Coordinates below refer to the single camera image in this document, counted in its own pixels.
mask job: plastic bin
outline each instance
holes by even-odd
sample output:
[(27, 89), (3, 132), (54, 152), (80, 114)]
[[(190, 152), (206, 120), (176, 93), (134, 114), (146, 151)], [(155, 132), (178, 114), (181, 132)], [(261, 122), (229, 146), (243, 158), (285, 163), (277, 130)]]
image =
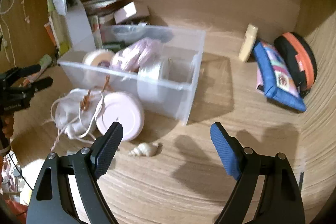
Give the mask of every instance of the plastic bin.
[[(93, 33), (103, 40), (136, 42), (143, 37), (159, 39), (163, 44), (162, 57), (169, 58), (169, 75), (165, 80), (153, 80), (138, 76), (137, 73), (115, 71), (108, 68), (82, 64), (86, 53), (96, 50), (92, 36), (87, 37), (64, 54), (59, 60), (74, 88), (90, 89), (103, 86), (105, 77), (110, 75), (110, 85), (116, 90), (130, 92), (140, 99), (144, 109), (187, 124), (192, 108), (199, 77), (205, 31), (188, 30), (161, 26), (111, 26)], [(148, 90), (148, 95), (138, 94), (139, 86)], [(157, 91), (160, 99), (151, 98)]]

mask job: brown string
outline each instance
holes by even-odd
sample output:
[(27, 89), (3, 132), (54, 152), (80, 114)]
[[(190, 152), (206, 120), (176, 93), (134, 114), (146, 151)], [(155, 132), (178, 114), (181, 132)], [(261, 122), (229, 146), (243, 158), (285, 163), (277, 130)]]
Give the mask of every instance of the brown string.
[[(109, 81), (110, 81), (110, 76), (106, 76), (105, 78), (105, 84), (101, 90), (101, 92), (104, 92), (105, 90), (109, 90), (109, 91), (113, 91), (112, 87), (109, 85)], [(101, 89), (100, 86), (95, 86), (94, 89)], [(90, 106), (90, 93), (91, 93), (91, 90), (88, 91), (87, 95), (84, 96), (83, 100), (81, 101), (81, 104), (80, 104), (80, 108), (81, 110), (88, 110), (89, 109), (89, 106)]]

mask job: white drawstring bag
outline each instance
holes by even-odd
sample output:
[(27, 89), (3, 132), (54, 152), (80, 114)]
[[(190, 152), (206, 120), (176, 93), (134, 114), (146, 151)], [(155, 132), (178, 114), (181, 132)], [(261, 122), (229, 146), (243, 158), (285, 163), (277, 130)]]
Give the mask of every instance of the white drawstring bag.
[(88, 90), (74, 89), (71, 90), (65, 97), (57, 99), (51, 105), (51, 121), (58, 128), (58, 136), (51, 149), (54, 150), (59, 142), (61, 134), (65, 133), (70, 140), (77, 139), (85, 143), (92, 144), (93, 141), (83, 140), (86, 135), (91, 136), (96, 129), (96, 117), (102, 109), (104, 96), (106, 92), (101, 90), (91, 90), (89, 94), (89, 103), (84, 109), (81, 108), (81, 103), (85, 96), (88, 95)]

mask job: metal screw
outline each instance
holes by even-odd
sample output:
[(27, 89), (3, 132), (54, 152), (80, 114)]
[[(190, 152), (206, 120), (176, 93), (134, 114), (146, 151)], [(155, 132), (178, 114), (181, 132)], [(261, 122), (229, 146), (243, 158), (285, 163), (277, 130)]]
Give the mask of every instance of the metal screw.
[(52, 160), (53, 158), (55, 158), (56, 157), (56, 153), (50, 153), (49, 155), (48, 155), (48, 159), (50, 159), (50, 160)]
[(89, 152), (90, 152), (90, 148), (88, 148), (88, 147), (84, 147), (84, 148), (81, 149), (82, 154), (87, 154)]
[(284, 160), (286, 158), (285, 154), (284, 153), (278, 153), (278, 157), (279, 159), (281, 160)]
[(245, 154), (251, 155), (253, 153), (253, 149), (249, 148), (249, 147), (245, 147), (244, 152), (245, 152)]

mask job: white seashell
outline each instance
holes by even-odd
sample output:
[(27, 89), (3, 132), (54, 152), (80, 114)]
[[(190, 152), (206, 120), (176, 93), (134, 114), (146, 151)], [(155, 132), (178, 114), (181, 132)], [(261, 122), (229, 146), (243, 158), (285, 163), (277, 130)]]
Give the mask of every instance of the white seashell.
[(136, 148), (132, 149), (128, 155), (129, 156), (143, 156), (143, 157), (152, 157), (156, 154), (159, 148), (159, 144), (154, 143), (141, 143)]

